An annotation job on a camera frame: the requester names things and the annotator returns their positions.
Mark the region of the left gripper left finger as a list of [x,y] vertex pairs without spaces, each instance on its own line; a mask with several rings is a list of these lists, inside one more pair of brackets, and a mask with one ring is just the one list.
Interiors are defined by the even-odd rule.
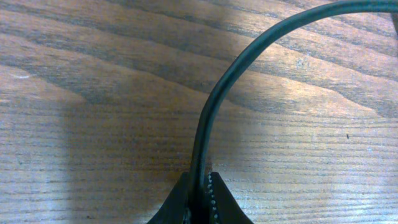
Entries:
[[186,224],[190,223],[188,207],[188,173],[184,172],[165,199],[159,211],[147,224]]

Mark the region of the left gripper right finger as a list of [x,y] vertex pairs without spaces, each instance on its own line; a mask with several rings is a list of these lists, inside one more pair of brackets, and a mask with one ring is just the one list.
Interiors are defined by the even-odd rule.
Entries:
[[218,172],[208,174],[206,202],[210,224],[253,224],[242,211]]

